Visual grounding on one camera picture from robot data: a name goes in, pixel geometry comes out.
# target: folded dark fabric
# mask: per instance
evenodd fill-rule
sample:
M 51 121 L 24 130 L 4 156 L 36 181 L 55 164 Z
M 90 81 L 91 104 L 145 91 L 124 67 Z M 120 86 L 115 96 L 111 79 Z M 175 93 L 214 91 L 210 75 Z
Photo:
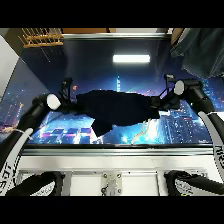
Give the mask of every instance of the folded dark fabric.
M 112 125 L 129 126 L 160 118 L 158 110 L 151 107 L 151 97 L 141 94 L 93 90 L 76 99 L 83 108 L 81 113 L 96 119 L 92 128 L 97 136 L 111 130 Z
M 200 78 L 224 72 L 224 28 L 191 28 L 172 50 L 172 57 L 183 57 L 182 69 Z

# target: tower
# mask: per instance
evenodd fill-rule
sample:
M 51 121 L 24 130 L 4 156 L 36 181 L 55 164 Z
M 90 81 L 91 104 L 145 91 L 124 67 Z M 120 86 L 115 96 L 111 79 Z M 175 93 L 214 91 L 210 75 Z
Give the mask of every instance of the tower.
M 117 77 L 117 92 L 121 91 L 121 82 L 120 82 L 120 77 Z

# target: white circular cap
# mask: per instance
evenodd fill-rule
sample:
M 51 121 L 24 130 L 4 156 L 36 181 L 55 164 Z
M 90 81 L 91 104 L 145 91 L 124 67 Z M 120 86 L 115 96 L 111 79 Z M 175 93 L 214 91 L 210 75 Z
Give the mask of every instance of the white circular cap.
M 177 95 L 181 95 L 183 92 L 184 92 L 184 83 L 183 81 L 179 80 L 175 84 L 174 93 Z
M 56 110 L 58 107 L 60 107 L 61 102 L 54 94 L 49 94 L 47 96 L 47 105 L 52 109 Z

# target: night city picture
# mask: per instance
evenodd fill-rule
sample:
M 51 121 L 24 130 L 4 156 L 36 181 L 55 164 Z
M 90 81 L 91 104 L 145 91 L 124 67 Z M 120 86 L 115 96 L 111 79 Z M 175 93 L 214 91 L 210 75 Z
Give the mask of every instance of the night city picture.
M 114 90 L 157 96 L 165 89 L 163 75 L 196 78 L 181 69 L 181 60 L 170 57 L 169 40 L 74 40 L 63 47 L 24 49 L 0 103 L 0 142 L 14 128 L 32 100 L 44 93 L 58 94 L 60 84 L 72 77 L 71 99 L 91 90 Z M 149 55 L 144 63 L 117 63 L 114 55 Z M 217 112 L 224 112 L 223 78 L 201 79 L 205 94 Z M 86 115 L 50 112 L 29 144 L 131 144 L 143 124 L 119 127 L 96 137 Z M 160 112 L 149 131 L 135 144 L 211 144 L 209 133 L 190 106 Z

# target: black cloth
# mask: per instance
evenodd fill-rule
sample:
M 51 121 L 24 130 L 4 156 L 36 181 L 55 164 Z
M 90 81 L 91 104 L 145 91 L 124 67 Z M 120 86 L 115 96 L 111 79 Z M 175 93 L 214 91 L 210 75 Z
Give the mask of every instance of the black cloth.
M 112 130 L 112 125 L 129 126 L 160 118 L 158 110 L 151 107 L 151 97 L 136 93 L 93 90 L 76 99 L 81 113 L 95 119 L 92 128 L 96 136 Z

